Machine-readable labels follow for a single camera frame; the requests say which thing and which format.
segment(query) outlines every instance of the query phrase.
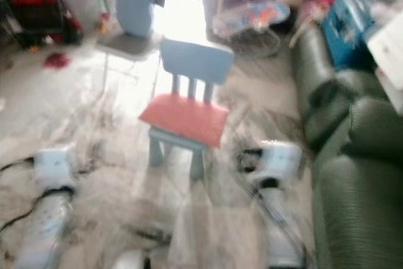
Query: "chair leg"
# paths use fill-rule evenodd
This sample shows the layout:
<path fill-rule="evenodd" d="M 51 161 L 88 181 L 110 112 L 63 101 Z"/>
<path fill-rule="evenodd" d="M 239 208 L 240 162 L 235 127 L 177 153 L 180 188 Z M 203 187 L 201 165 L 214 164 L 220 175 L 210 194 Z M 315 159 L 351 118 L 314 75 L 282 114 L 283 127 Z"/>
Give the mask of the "chair leg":
<path fill-rule="evenodd" d="M 204 174 L 203 152 L 193 151 L 190 165 L 190 178 L 193 181 L 197 181 L 203 178 L 203 174 Z"/>
<path fill-rule="evenodd" d="M 150 137 L 149 165 L 159 166 L 164 161 L 162 149 L 159 141 L 156 138 Z"/>

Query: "sofa cushion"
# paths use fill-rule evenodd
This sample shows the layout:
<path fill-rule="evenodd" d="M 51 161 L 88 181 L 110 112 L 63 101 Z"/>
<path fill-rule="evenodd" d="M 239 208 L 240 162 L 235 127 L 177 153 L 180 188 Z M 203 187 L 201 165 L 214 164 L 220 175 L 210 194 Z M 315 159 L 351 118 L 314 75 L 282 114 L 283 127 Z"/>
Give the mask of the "sofa cushion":
<path fill-rule="evenodd" d="M 346 117 L 333 132 L 312 164 L 312 184 L 316 186 L 321 170 L 326 162 L 341 154 L 341 148 L 346 143 L 350 130 L 350 117 Z"/>
<path fill-rule="evenodd" d="M 317 266 L 320 269 L 332 269 L 325 220 L 323 219 L 322 197 L 319 188 L 314 190 L 312 204 Z"/>
<path fill-rule="evenodd" d="M 168 132 L 220 147 L 228 110 L 179 94 L 153 98 L 139 119 Z"/>
<path fill-rule="evenodd" d="M 343 93 L 336 93 L 327 104 L 312 111 L 304 124 L 308 146 L 318 151 L 348 116 L 352 101 Z"/>
<path fill-rule="evenodd" d="M 403 117 L 388 101 L 362 98 L 351 107 L 350 117 L 343 152 L 403 163 Z"/>
<path fill-rule="evenodd" d="M 305 137 L 313 150 L 323 146 L 357 99 L 387 99 L 378 79 L 369 72 L 349 69 L 336 73 L 335 78 L 332 91 L 322 94 L 304 125 Z"/>
<path fill-rule="evenodd" d="M 403 169 L 372 159 L 326 163 L 320 190 L 334 269 L 403 268 Z"/>

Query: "black cable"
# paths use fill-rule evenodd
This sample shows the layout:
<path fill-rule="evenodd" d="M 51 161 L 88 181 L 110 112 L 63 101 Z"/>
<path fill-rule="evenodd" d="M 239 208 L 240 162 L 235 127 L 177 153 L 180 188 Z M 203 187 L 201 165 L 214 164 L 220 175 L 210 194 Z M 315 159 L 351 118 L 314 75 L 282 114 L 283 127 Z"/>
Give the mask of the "black cable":
<path fill-rule="evenodd" d="M 241 186 L 261 207 L 261 209 L 266 212 L 268 217 L 280 228 L 282 233 L 287 237 L 290 243 L 293 246 L 295 253 L 300 258 L 301 262 L 305 263 L 305 255 L 304 251 L 300 249 L 301 245 L 299 242 L 299 237 L 294 233 L 292 229 L 289 228 L 286 220 L 269 204 L 268 201 L 264 201 L 263 196 L 259 193 L 256 188 L 251 188 L 248 184 L 244 182 L 244 179 L 241 178 L 238 174 L 241 172 L 241 161 L 242 154 L 250 154 L 257 155 L 258 158 L 261 158 L 263 154 L 262 149 L 245 149 L 241 151 L 237 156 L 237 171 L 230 169 L 230 173 L 232 177 L 235 179 L 237 184 Z"/>
<path fill-rule="evenodd" d="M 16 222 L 18 222 L 19 220 L 25 219 L 26 217 L 28 217 L 37 207 L 37 205 L 39 204 L 39 202 L 45 198 L 48 197 L 49 195 L 53 195 L 54 193 L 67 193 L 69 195 L 70 200 L 72 199 L 72 196 L 74 195 L 74 189 L 72 189 L 71 187 L 67 187 L 67 186 L 62 186 L 59 189 L 49 189 L 47 191 L 45 191 L 40 197 L 34 199 L 34 201 L 32 202 L 32 206 L 31 209 L 27 212 L 25 212 L 24 214 L 21 214 L 17 217 L 15 217 L 12 220 L 9 220 L 8 222 L 4 223 L 1 227 L 0 227 L 0 241 L 1 241 L 1 235 L 2 233 L 9 227 L 11 227 L 12 225 L 14 225 Z"/>
<path fill-rule="evenodd" d="M 30 163 L 33 164 L 33 157 L 26 157 L 25 159 L 20 159 L 17 160 L 15 162 L 9 163 L 7 165 L 4 165 L 2 168 L 0 168 L 0 175 L 1 173 L 3 173 L 3 171 L 15 166 L 15 165 L 19 165 L 19 164 L 23 164 L 23 163 Z"/>

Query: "green sofa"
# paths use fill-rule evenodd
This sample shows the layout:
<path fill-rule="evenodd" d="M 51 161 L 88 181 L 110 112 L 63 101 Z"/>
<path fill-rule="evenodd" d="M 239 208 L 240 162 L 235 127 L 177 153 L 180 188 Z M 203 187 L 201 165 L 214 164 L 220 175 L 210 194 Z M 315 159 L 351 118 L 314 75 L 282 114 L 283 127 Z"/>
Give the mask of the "green sofa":
<path fill-rule="evenodd" d="M 336 72 L 311 25 L 293 48 L 319 269 L 403 268 L 403 117 L 373 73 Z"/>
<path fill-rule="evenodd" d="M 363 96 L 387 100 L 373 73 L 335 71 L 319 25 L 309 26 L 297 40 L 293 70 L 305 139 L 314 151 L 323 146 L 355 100 Z"/>
<path fill-rule="evenodd" d="M 319 269 L 403 268 L 403 117 L 363 98 L 313 164 Z"/>

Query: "red cloth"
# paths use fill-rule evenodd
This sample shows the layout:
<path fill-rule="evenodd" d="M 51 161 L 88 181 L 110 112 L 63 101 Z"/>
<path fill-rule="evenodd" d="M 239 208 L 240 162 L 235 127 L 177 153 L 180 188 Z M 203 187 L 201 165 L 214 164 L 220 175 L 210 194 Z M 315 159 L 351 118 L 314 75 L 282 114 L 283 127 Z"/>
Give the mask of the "red cloth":
<path fill-rule="evenodd" d="M 70 64 L 71 59 L 67 58 L 64 53 L 53 53 L 48 56 L 43 67 L 48 69 L 62 69 Z"/>
<path fill-rule="evenodd" d="M 176 135 L 220 147 L 227 115 L 226 108 L 178 94 L 162 94 L 151 100 L 139 118 Z"/>

